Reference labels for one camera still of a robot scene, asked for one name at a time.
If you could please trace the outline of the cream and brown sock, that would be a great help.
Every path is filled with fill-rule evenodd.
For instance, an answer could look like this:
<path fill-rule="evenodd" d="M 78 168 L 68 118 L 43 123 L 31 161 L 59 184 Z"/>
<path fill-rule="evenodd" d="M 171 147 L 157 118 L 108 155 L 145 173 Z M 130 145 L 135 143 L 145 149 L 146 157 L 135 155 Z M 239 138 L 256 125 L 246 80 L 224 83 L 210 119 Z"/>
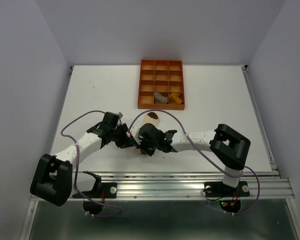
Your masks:
<path fill-rule="evenodd" d="M 159 117 L 158 117 L 158 115 L 155 112 L 153 112 L 153 111 L 148 112 L 144 116 L 143 121 L 142 121 L 142 123 L 139 126 L 142 127 L 145 124 L 152 124 L 155 127 L 157 127 L 158 124 L 159 124 Z M 134 151 L 134 153 L 136 155 L 145 155 L 146 154 L 143 150 L 141 150 L 141 149 L 139 149 L 137 147 L 135 147 L 133 151 Z"/>

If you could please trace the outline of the taupe sock with maroon cuff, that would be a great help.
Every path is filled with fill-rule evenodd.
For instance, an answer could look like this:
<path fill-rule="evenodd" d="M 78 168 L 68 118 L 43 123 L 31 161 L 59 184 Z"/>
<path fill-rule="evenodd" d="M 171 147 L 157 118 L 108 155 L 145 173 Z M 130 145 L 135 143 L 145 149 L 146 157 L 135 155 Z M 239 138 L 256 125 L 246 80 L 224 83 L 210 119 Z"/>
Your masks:
<path fill-rule="evenodd" d="M 154 93 L 154 103 L 155 104 L 167 104 L 169 102 L 169 98 L 163 96 L 160 92 Z"/>

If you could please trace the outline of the mustard yellow striped sock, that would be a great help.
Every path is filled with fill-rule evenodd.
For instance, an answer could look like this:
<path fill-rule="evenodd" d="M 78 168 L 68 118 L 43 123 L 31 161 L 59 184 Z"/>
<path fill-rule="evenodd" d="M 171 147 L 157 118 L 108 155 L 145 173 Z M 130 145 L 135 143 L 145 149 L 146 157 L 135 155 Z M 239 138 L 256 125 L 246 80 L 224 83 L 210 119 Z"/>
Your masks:
<path fill-rule="evenodd" d="M 172 92 L 168 96 L 168 102 L 172 105 L 183 105 L 183 99 L 180 93 Z"/>

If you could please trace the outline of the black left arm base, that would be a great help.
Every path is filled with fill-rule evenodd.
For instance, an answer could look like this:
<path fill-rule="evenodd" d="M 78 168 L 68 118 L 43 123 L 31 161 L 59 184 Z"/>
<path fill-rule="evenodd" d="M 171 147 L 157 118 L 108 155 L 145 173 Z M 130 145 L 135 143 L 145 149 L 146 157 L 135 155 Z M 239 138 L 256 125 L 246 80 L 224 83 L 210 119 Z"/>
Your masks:
<path fill-rule="evenodd" d="M 77 187 L 78 189 L 72 188 L 70 196 L 83 199 L 85 215 L 92 218 L 109 218 L 122 213 L 121 207 L 106 203 L 107 199 L 117 198 L 116 182 L 103 182 L 100 175 L 83 171 L 77 176 Z"/>

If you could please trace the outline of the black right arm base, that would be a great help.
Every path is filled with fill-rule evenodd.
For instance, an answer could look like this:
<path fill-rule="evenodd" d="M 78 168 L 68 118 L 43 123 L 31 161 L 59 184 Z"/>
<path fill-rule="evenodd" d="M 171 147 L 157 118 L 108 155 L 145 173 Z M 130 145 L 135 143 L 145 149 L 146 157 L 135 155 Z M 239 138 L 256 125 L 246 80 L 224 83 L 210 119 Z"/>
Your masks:
<path fill-rule="evenodd" d="M 204 183 L 202 194 L 208 201 L 217 201 L 223 211 L 231 214 L 237 214 L 241 209 L 241 198 L 251 195 L 246 181 L 239 181 L 235 188 L 221 181 L 208 181 Z"/>

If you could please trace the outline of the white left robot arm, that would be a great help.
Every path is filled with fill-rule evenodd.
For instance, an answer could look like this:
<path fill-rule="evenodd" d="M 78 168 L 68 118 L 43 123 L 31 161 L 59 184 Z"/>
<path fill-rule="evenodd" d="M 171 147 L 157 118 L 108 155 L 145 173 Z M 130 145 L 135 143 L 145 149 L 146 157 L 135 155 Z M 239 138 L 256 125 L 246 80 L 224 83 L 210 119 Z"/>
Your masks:
<path fill-rule="evenodd" d="M 79 175 L 79 165 L 111 142 L 121 149 L 134 146 L 134 140 L 127 135 L 128 127 L 121 118 L 121 113 L 105 112 L 102 121 L 90 127 L 80 139 L 74 139 L 72 145 L 53 155 L 42 155 L 30 193 L 58 207 L 72 195 L 82 198 L 102 196 L 101 177 L 91 171 Z"/>

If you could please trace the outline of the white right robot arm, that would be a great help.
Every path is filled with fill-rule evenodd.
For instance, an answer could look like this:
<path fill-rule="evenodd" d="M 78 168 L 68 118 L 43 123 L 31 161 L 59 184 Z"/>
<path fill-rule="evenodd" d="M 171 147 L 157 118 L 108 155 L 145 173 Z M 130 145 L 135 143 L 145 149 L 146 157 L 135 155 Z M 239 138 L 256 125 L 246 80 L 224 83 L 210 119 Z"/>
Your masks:
<path fill-rule="evenodd" d="M 146 123 L 132 136 L 137 147 L 149 156 L 156 150 L 163 153 L 198 151 L 204 158 L 207 158 L 204 152 L 214 153 L 224 165 L 220 189 L 225 195 L 232 195 L 238 190 L 251 146 L 248 138 L 226 124 L 219 124 L 211 131 L 184 133 L 177 130 L 163 132 Z"/>

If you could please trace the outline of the orange compartment tray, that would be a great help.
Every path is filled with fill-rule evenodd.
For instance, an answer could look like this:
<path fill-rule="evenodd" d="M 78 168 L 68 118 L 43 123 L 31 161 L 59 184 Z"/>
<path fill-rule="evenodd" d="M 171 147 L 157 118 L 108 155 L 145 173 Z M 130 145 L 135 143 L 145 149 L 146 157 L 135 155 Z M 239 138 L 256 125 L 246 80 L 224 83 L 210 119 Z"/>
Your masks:
<path fill-rule="evenodd" d="M 183 104 L 156 104 L 154 93 L 169 98 L 170 93 L 180 93 Z M 185 109 L 183 62 L 176 59 L 142 59 L 140 61 L 137 94 L 139 109 L 173 110 Z"/>

